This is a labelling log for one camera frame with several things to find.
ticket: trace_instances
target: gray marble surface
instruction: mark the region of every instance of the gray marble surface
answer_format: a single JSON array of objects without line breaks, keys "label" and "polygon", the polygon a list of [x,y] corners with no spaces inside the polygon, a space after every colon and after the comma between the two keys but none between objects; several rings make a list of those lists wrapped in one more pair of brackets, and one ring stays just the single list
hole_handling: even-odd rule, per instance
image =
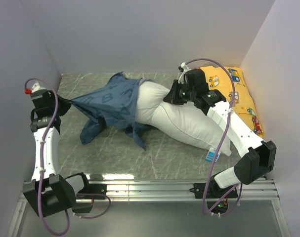
[{"label": "gray marble surface", "polygon": [[[58,94],[72,99],[103,87],[114,73],[64,74]],[[168,89],[177,73],[125,73],[132,79],[147,78]],[[158,129],[146,131],[142,139],[144,151],[125,132],[108,127],[90,144],[82,145],[80,133],[87,117],[75,107],[63,116],[59,163],[61,175],[84,172],[92,180],[106,179],[196,179],[206,178],[210,162],[205,161],[208,151],[178,142]],[[239,155],[231,145],[232,155],[220,155],[214,173],[236,164]]]}]

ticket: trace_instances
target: yellow fabric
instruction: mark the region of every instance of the yellow fabric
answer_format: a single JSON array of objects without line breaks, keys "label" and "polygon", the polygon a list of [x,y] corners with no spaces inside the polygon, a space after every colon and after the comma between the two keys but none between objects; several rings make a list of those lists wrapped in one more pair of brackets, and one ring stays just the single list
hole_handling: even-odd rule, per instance
[{"label": "yellow fabric", "polygon": [[[244,82],[242,70],[237,67],[225,68],[228,70],[234,80],[236,91],[235,102],[233,103],[234,112],[251,130],[263,138],[264,130],[258,120],[253,99],[251,98]],[[225,96],[227,101],[230,102],[232,99],[232,85],[230,78],[225,71],[223,71],[222,68],[215,68],[212,66],[202,67],[200,69],[205,72],[209,89],[219,90]]]}]

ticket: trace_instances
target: blue fabric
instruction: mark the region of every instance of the blue fabric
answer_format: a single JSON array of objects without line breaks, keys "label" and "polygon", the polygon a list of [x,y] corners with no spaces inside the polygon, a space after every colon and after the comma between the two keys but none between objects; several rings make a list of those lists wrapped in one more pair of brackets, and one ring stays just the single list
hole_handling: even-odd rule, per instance
[{"label": "blue fabric", "polygon": [[127,79],[123,73],[113,75],[107,85],[71,100],[71,103],[89,120],[81,133],[81,142],[90,143],[106,126],[126,130],[137,145],[145,149],[140,133],[150,126],[134,121],[139,86],[144,79]]}]

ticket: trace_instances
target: wall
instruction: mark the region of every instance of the wall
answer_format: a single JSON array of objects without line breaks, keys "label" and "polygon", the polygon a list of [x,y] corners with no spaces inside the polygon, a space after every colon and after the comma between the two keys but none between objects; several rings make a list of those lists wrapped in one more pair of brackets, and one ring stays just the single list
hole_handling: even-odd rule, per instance
[{"label": "wall", "polygon": [[300,237],[300,0],[276,0],[242,68],[266,140],[277,156],[272,176],[294,237]]},{"label": "wall", "polygon": [[274,0],[21,0],[62,73],[240,65]]},{"label": "wall", "polygon": [[57,88],[60,74],[22,4],[0,0],[0,237],[6,236],[35,162],[32,102],[24,94],[24,82],[31,77]]}]

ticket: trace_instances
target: white and blue label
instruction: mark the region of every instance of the white and blue label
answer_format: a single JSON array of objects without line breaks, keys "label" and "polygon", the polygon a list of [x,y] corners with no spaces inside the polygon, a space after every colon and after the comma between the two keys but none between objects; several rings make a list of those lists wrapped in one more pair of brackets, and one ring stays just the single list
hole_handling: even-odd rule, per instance
[{"label": "white and blue label", "polygon": [[[215,153],[215,148],[211,147],[208,151],[208,154],[206,156],[206,161],[208,162],[212,162],[213,161],[213,158],[214,158],[214,153]],[[218,158],[219,158],[219,155],[220,155],[221,152],[218,153],[215,161],[217,162]]]}]

